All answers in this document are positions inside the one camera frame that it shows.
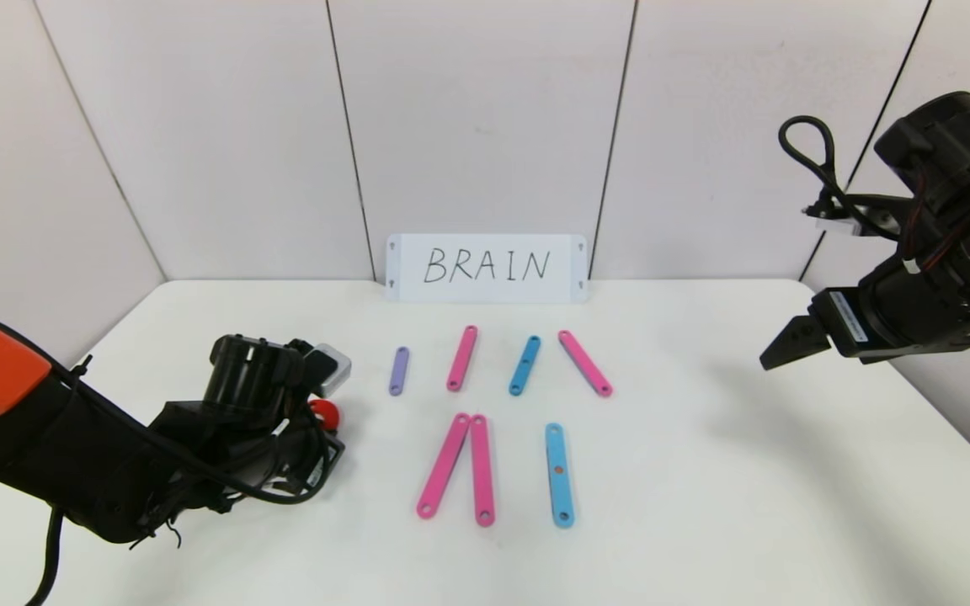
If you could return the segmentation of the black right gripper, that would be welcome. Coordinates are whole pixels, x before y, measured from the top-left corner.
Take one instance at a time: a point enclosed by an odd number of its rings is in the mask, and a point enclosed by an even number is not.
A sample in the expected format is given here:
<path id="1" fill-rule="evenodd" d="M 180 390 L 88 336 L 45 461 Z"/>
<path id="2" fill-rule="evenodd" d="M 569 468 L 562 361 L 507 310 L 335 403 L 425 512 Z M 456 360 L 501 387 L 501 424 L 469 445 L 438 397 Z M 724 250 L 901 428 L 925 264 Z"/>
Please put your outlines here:
<path id="1" fill-rule="evenodd" d="M 911 274 L 900 257 L 885 258 L 855 286 L 818 292 L 811 315 L 790 319 L 759 364 L 766 371 L 785 367 L 831 349 L 830 338 L 848 358 L 932 354 L 946 341 L 950 308 L 951 262 Z"/>

